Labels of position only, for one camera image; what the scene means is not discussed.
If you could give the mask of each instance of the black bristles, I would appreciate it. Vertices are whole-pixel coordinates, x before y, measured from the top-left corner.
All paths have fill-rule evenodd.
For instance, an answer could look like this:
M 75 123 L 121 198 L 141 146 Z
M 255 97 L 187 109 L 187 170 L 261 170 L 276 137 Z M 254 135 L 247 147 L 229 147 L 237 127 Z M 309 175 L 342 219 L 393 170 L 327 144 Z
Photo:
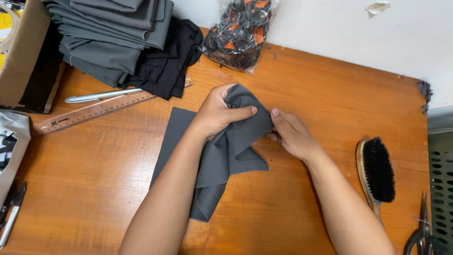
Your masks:
M 381 202 L 393 202 L 395 199 L 393 169 L 389 152 L 379 137 L 363 145 L 362 157 L 371 196 Z

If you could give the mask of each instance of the wooden table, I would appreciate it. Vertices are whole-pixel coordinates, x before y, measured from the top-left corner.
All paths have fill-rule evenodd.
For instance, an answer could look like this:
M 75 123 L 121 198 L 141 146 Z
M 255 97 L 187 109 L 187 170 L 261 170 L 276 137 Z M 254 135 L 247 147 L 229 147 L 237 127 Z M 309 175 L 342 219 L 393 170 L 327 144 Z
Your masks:
M 116 254 L 148 191 L 171 108 L 196 111 L 212 87 L 232 81 L 267 108 L 300 116 L 363 198 L 356 144 L 366 135 L 382 138 L 396 180 L 396 199 L 382 206 L 382 219 L 402 254 L 418 224 L 413 216 L 419 215 L 420 195 L 429 192 L 427 124 L 417 80 L 268 46 L 252 76 L 202 56 L 188 70 L 195 85 L 182 99 L 153 99 L 32 140 L 18 173 L 28 190 L 0 254 Z M 37 122 L 85 106 L 67 104 L 66 97 L 108 90 L 68 67 L 51 115 L 31 118 Z M 253 148 L 270 171 L 231 176 L 210 222 L 190 221 L 180 254 L 335 254 L 304 164 L 265 138 Z

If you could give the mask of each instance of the metal grate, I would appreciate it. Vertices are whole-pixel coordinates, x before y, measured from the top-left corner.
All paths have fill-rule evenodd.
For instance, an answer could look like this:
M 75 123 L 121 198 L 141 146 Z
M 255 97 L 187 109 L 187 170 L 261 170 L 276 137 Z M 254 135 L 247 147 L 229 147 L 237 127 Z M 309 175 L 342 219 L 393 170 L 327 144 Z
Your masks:
M 433 236 L 453 254 L 453 132 L 428 136 Z

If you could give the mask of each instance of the clear plastic bag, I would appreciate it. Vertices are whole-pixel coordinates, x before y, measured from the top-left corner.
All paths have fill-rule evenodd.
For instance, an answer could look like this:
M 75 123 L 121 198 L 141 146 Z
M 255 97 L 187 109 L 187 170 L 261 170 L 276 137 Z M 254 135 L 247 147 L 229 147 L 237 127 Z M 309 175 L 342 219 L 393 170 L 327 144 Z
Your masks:
M 219 0 L 222 17 L 199 48 L 208 58 L 253 74 L 279 0 Z

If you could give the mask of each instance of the fingernail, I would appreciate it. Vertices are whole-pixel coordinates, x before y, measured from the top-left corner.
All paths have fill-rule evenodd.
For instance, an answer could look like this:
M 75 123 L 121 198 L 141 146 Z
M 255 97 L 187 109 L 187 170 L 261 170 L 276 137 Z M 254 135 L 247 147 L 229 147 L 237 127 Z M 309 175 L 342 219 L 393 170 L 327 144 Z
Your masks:
M 277 116 L 280 115 L 280 110 L 277 109 L 277 108 L 274 108 L 274 109 L 272 109 L 272 111 L 271 111 L 270 113 L 271 113 L 272 116 L 274 116 L 274 118 L 275 118 L 275 117 L 277 117 Z

